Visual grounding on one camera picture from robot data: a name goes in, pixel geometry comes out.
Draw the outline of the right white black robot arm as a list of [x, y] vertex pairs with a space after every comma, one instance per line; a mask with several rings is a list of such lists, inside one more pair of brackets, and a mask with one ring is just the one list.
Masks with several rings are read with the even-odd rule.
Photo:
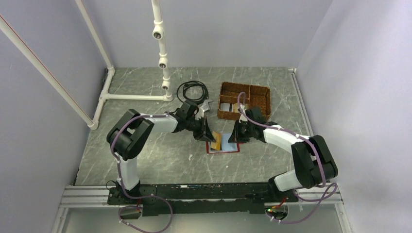
[[325, 139], [320, 135], [306, 136], [266, 121], [258, 107], [247, 109], [235, 121], [230, 143], [246, 143], [251, 138], [275, 145], [292, 155], [293, 170], [268, 180], [268, 196], [280, 201], [287, 191], [322, 186], [337, 177], [338, 168]]

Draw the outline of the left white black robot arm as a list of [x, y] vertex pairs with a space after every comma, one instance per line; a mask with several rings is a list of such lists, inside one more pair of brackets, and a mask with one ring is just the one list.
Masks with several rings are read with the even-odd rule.
[[117, 185], [120, 197], [128, 204], [140, 196], [140, 179], [137, 171], [137, 156], [143, 150], [152, 133], [178, 133], [187, 130], [199, 141], [215, 142], [207, 118], [196, 117], [199, 107], [187, 100], [173, 112], [160, 115], [139, 113], [129, 109], [109, 131], [106, 140], [110, 145], [118, 168]]

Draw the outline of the brown woven basket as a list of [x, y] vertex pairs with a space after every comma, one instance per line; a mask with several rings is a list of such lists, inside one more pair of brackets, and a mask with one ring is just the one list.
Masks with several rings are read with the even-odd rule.
[[224, 112], [220, 110], [220, 104], [238, 102], [238, 95], [244, 92], [245, 106], [247, 108], [259, 107], [263, 116], [269, 119], [271, 115], [271, 91], [268, 87], [241, 84], [232, 82], [223, 82], [220, 88], [217, 117], [225, 120], [237, 120], [240, 118], [240, 112]]

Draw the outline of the red leather card holder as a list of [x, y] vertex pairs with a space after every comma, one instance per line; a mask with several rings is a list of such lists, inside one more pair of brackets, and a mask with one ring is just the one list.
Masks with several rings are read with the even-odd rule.
[[221, 135], [222, 135], [222, 148], [221, 148], [221, 150], [220, 151], [211, 150], [210, 149], [210, 142], [206, 142], [206, 152], [208, 154], [240, 152], [239, 143], [228, 143], [228, 139], [231, 135], [230, 133], [221, 133]]

